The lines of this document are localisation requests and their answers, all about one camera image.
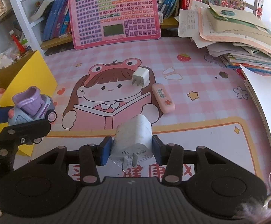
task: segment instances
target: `sticker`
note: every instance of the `sticker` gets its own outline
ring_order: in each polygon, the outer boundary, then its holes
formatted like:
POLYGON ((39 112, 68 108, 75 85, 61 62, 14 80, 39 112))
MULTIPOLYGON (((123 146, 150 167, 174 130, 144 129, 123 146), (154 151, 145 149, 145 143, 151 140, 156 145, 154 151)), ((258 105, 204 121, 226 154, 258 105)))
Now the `sticker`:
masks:
POLYGON ((164 99, 164 98, 166 97, 166 95, 164 94, 164 91, 162 90, 162 88, 158 88, 158 89, 156 89, 156 91, 157 91, 158 95, 159 95, 162 99, 164 99))
POLYGON ((158 16, 159 16, 159 23, 163 24, 164 23, 164 17, 163 17, 162 12, 158 12, 158 16))

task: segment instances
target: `white power adapter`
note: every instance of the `white power adapter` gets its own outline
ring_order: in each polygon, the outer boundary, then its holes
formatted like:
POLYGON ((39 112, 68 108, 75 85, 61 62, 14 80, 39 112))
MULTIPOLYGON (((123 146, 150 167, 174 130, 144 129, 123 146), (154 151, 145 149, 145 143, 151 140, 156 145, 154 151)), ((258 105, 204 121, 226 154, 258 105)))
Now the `white power adapter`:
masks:
POLYGON ((132 85, 136 82, 137 85, 144 86, 146 81, 149 79, 149 70, 147 68, 139 67, 132 75, 133 82, 132 85))
POLYGON ((126 172, 127 167, 153 157, 152 127, 147 118, 139 114, 117 127, 110 159, 126 172))

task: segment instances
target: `pink book illustration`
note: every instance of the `pink book illustration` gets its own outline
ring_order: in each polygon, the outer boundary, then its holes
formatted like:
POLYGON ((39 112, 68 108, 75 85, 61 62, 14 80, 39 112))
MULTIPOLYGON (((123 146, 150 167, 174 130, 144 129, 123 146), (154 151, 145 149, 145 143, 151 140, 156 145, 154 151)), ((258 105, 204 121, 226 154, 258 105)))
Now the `pink book illustration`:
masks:
POLYGON ((103 110, 100 105, 89 108, 74 105, 76 121, 70 130, 101 130, 116 129, 118 125, 139 114, 142 107, 151 104, 151 93, 145 93, 130 102, 120 102, 117 109, 103 110))

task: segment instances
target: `toy car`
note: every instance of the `toy car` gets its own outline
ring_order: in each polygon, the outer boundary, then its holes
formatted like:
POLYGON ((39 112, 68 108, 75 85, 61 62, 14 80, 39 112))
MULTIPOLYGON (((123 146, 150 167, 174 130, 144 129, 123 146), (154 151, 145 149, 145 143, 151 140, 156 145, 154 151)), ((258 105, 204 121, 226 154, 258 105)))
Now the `toy car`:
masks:
MULTIPOLYGON (((40 89, 31 86, 12 97, 15 106, 8 111, 9 125, 17 125, 46 118, 50 123, 57 119, 51 97, 40 94, 40 89)), ((42 138, 32 140, 40 143, 42 138)))

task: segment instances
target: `cartoon girl illustration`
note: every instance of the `cartoon girl illustration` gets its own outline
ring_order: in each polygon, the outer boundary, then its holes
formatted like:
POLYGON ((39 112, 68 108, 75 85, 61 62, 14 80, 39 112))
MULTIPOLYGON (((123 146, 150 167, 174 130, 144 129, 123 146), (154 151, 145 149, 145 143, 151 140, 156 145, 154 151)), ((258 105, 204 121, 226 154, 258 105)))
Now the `cartoon girl illustration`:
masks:
POLYGON ((153 71, 143 86, 132 85, 132 74, 141 60, 97 64, 73 88, 63 113, 62 126, 70 130, 115 129, 130 118, 143 114, 155 123, 162 116, 152 93, 153 71))

